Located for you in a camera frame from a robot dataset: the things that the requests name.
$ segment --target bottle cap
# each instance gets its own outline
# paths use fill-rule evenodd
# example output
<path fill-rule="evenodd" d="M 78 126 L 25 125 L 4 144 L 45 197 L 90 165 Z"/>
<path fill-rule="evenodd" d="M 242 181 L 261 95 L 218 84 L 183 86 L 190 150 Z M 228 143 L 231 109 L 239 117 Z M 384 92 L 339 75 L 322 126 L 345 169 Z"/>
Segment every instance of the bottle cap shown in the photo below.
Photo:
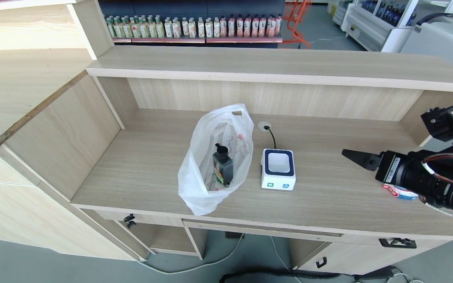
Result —
<path fill-rule="evenodd" d="M 219 143 L 216 144 L 216 152 L 221 155 L 228 154 L 228 147 L 225 147 L 224 145 L 220 145 Z"/>

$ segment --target white plastic bag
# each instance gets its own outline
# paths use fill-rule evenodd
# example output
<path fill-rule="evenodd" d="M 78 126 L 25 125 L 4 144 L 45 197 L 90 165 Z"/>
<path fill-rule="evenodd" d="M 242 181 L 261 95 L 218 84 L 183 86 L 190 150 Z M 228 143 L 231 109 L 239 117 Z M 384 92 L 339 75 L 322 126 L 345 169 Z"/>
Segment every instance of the white plastic bag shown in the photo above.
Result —
<path fill-rule="evenodd" d="M 244 104 L 215 109 L 200 118 L 178 172 L 178 192 L 194 215 L 206 215 L 246 181 L 253 158 L 253 120 Z M 214 175 L 215 144 L 228 147 L 234 178 L 225 187 Z"/>

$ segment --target drawer handle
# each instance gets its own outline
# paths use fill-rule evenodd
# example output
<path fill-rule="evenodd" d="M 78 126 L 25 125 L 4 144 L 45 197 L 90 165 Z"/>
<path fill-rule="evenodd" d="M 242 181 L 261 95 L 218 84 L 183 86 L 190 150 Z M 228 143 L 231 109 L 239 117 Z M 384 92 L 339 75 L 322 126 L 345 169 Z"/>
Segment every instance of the drawer handle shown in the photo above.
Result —
<path fill-rule="evenodd" d="M 385 248 L 398 248 L 398 249 L 417 249 L 415 240 L 394 238 L 390 243 L 387 239 L 379 239 L 381 245 Z"/>
<path fill-rule="evenodd" d="M 131 228 L 132 226 L 134 226 L 134 225 L 136 225 L 136 222 L 134 222 L 134 221 L 129 221 L 129 222 L 127 223 L 127 228 L 130 229 L 130 228 Z"/>
<path fill-rule="evenodd" d="M 133 220 L 134 218 L 135 218 L 134 214 L 131 213 L 131 215 L 125 217 L 125 218 L 123 219 L 123 221 L 124 221 L 124 222 L 129 222 L 129 221 Z"/>
<path fill-rule="evenodd" d="M 318 261 L 316 261 L 316 266 L 318 268 L 321 268 L 321 267 L 325 266 L 326 263 L 328 263 L 328 259 L 326 258 L 326 256 L 324 256 L 324 257 L 322 257 L 322 263 L 319 263 Z"/>

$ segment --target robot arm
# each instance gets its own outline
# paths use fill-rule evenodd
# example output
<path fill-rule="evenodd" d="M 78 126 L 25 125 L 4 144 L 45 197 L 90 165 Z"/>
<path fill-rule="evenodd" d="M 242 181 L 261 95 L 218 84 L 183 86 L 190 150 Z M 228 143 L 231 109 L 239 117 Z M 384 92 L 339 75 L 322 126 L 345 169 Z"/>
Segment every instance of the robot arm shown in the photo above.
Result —
<path fill-rule="evenodd" d="M 453 106 L 430 109 L 421 115 L 431 136 L 453 140 Z M 435 208 L 453 210 L 453 144 L 440 152 L 420 150 L 401 154 L 371 154 L 344 149 L 342 155 L 361 167 L 375 171 L 377 181 L 406 188 Z"/>

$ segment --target floor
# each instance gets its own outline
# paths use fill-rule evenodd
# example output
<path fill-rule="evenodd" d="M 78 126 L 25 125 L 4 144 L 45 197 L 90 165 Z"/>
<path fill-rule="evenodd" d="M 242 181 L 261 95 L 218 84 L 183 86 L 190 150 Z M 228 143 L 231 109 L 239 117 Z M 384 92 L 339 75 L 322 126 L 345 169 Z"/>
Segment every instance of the floor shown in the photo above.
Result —
<path fill-rule="evenodd" d="M 288 240 L 274 238 L 279 255 L 289 265 Z M 151 255 L 147 263 L 156 268 L 175 271 L 216 261 L 230 253 L 237 240 L 225 239 L 224 233 L 209 231 L 204 261 L 190 256 Z M 0 241 L 0 283 L 217 283 L 223 274 L 241 268 L 264 266 L 284 268 L 267 236 L 246 235 L 237 251 L 217 265 L 192 272 L 164 275 L 136 262 L 58 254 L 49 249 Z M 453 242 L 396 264 L 403 272 L 425 283 L 453 283 Z M 317 282 L 301 279 L 303 283 Z M 232 278 L 226 283 L 296 283 L 294 278 L 249 275 Z M 353 283 L 351 276 L 325 280 L 326 283 Z M 404 283 L 397 276 L 390 283 Z M 385 280 L 364 281 L 385 283 Z"/>
<path fill-rule="evenodd" d="M 285 9 L 291 9 L 291 6 L 286 5 Z M 326 9 L 326 5 L 311 5 L 304 16 L 304 21 L 297 26 L 296 30 L 311 44 L 311 49 L 365 51 L 363 46 L 351 37 L 345 38 L 345 32 L 331 21 Z M 281 34 L 283 39 L 291 38 L 286 21 L 282 23 Z M 298 43 L 279 44 L 279 48 L 298 48 Z"/>

